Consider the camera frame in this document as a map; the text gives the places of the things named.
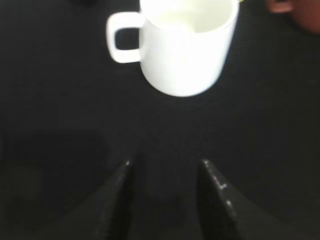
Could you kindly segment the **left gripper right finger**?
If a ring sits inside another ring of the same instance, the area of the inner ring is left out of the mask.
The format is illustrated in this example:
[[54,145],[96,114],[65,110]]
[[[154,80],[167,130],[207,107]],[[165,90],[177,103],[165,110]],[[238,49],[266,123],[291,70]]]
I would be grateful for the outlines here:
[[231,185],[208,159],[198,163],[198,220],[204,240],[274,240],[271,226],[253,216],[238,215]]

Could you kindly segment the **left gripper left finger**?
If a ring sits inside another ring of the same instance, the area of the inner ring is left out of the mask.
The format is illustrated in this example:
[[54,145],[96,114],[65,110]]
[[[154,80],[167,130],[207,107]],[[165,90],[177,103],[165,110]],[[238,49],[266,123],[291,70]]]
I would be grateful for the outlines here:
[[120,240],[129,211],[133,161],[124,161],[107,182],[76,211],[68,240]]

